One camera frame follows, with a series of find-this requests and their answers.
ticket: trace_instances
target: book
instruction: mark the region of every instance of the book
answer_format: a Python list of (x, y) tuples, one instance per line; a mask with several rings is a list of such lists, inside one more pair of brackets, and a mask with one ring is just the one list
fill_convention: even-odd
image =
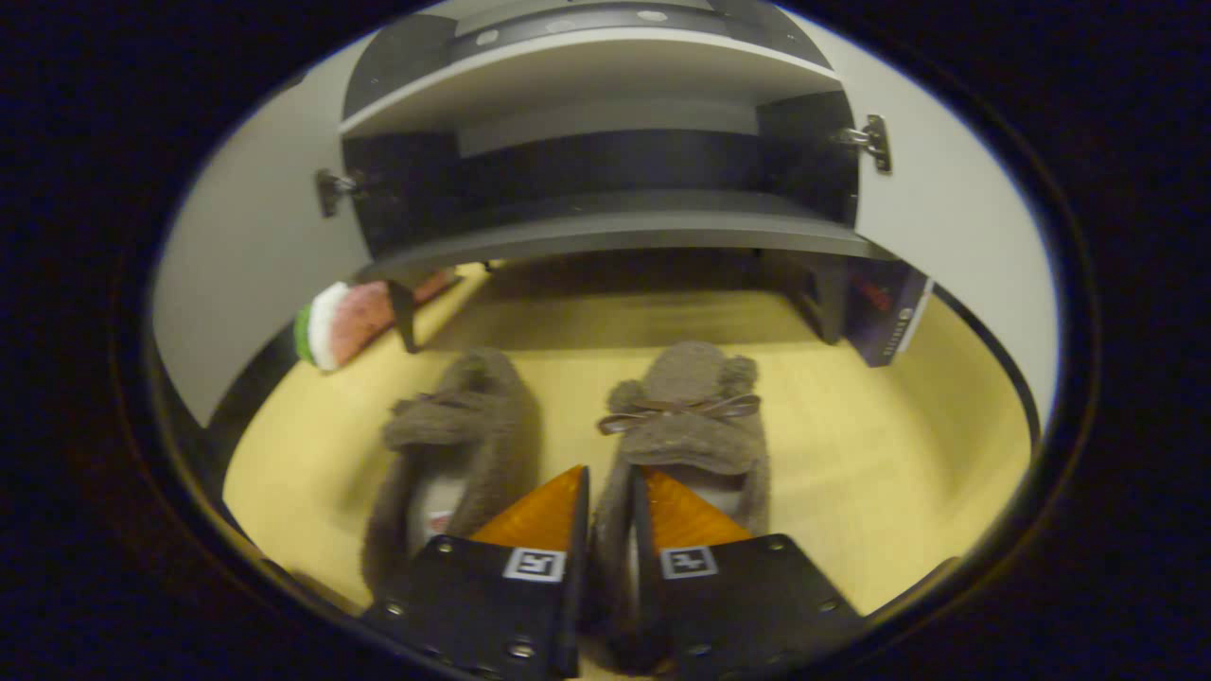
[(845, 338), (867, 366), (888, 366), (908, 349), (934, 281), (903, 261), (850, 259)]

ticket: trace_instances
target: brown fuzzy slipper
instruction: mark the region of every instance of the brown fuzzy slipper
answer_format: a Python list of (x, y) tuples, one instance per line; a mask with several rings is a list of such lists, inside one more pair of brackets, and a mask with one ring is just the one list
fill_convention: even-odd
[(398, 402), (383, 428), (398, 452), (379, 487), (362, 546), (362, 577), (378, 596), (435, 534), (467, 537), (532, 487), (517, 446), (528, 395), (499, 350), (470, 350), (432, 394)]
[[(752, 360), (687, 342), (665, 350), (642, 382), (622, 382), (610, 394), (612, 414), (598, 428), (621, 441), (593, 517), (590, 633), (624, 641), (637, 622), (635, 548), (629, 545), (633, 465), (668, 474), (753, 536), (767, 533), (769, 453), (761, 400), (752, 394), (756, 380)], [(644, 671), (625, 659), (626, 646), (612, 647), (618, 666)]]

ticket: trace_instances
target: yellow floor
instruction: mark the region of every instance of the yellow floor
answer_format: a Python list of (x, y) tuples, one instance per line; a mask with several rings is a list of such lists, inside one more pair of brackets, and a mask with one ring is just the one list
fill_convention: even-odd
[(419, 313), (423, 353), (406, 354), (391, 332), (335, 373), (291, 370), (236, 447), (223, 498), (269, 557), (365, 607), (360, 543), (392, 456), (378, 434), (396, 400), (430, 389), (461, 349), (505, 350), (543, 408), (541, 479), (589, 464), (596, 500), (616, 446), (595, 428), (606, 395), (665, 347), (701, 339), (758, 364), (773, 531), (869, 612), (968, 550), (1001, 511), (1029, 458), (1022, 407), (936, 298), (911, 348), (872, 370), (848, 343), (820, 342), (782, 296), (736, 290), (722, 263), (679, 271), (685, 263), (658, 252), (493, 275), (463, 267), (466, 280)]

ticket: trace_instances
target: door hinge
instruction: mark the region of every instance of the door hinge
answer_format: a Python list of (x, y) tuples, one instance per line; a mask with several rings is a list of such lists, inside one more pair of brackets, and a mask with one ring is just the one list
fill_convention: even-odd
[(337, 174), (328, 168), (315, 171), (315, 193), (320, 196), (320, 212), (331, 218), (337, 214), (337, 202), (342, 196), (355, 199), (366, 196), (366, 178), (358, 171), (348, 176)]
[(891, 172), (891, 141), (888, 139), (888, 126), (883, 116), (869, 114), (866, 116), (866, 127), (854, 130), (845, 127), (837, 131), (832, 137), (838, 144), (861, 147), (874, 156), (874, 167), (879, 172)]

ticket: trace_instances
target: cabinet door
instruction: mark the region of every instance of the cabinet door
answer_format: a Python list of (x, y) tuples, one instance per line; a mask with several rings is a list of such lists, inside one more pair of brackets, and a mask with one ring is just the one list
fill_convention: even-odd
[(314, 173), (343, 172), (345, 87), (369, 36), (262, 104), (202, 167), (172, 223), (151, 327), (168, 377), (208, 424), (240, 371), (295, 311), (369, 262), (343, 200), (323, 218)]
[(1021, 371), (1046, 428), (1060, 360), (1058, 301), (1040, 225), (977, 135), (914, 81), (792, 16), (840, 79), (854, 120), (886, 121), (893, 172), (859, 161), (859, 234), (926, 273)]

